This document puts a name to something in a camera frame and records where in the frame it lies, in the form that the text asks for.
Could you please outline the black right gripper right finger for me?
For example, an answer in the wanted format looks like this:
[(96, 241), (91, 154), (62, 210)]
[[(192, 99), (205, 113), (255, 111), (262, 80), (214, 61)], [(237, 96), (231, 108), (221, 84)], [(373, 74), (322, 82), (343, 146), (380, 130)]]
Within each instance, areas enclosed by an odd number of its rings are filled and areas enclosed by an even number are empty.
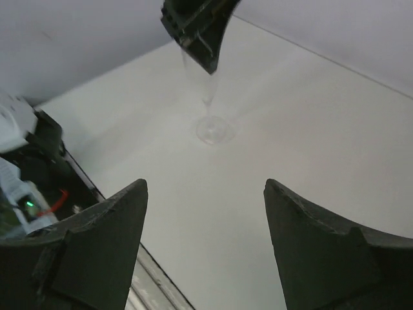
[(269, 179), (265, 209), (288, 309), (411, 309), (412, 240), (318, 206)]

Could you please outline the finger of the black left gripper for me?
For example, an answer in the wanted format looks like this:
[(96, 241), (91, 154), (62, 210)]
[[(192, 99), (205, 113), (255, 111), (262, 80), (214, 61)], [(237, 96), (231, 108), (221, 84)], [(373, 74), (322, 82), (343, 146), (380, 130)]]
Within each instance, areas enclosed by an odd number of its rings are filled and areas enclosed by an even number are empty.
[(240, 0), (165, 0), (168, 35), (208, 74), (216, 72), (227, 25)]

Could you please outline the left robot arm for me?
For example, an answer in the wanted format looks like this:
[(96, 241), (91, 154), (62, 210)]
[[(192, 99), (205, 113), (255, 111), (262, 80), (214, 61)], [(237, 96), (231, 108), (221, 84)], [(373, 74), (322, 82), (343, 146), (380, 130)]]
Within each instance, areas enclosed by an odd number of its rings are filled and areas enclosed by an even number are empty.
[[(206, 116), (197, 124), (198, 138), (222, 141), (227, 124), (210, 113), (217, 89), (219, 55), (225, 30), (238, 1), (163, 1), (161, 23), (181, 49), (185, 72), (201, 78)], [(68, 192), (49, 204), (29, 173), (47, 183), (66, 180), (72, 168), (65, 160), (62, 127), (25, 100), (1, 98), (1, 238), (18, 238), (57, 223), (56, 210)]]

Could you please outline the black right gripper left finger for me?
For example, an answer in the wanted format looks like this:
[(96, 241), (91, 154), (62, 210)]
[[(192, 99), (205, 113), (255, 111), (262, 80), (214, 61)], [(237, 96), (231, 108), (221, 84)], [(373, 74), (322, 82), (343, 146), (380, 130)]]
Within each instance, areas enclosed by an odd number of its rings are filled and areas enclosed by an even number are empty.
[(78, 214), (1, 241), (2, 309), (124, 309), (148, 203), (138, 179)]

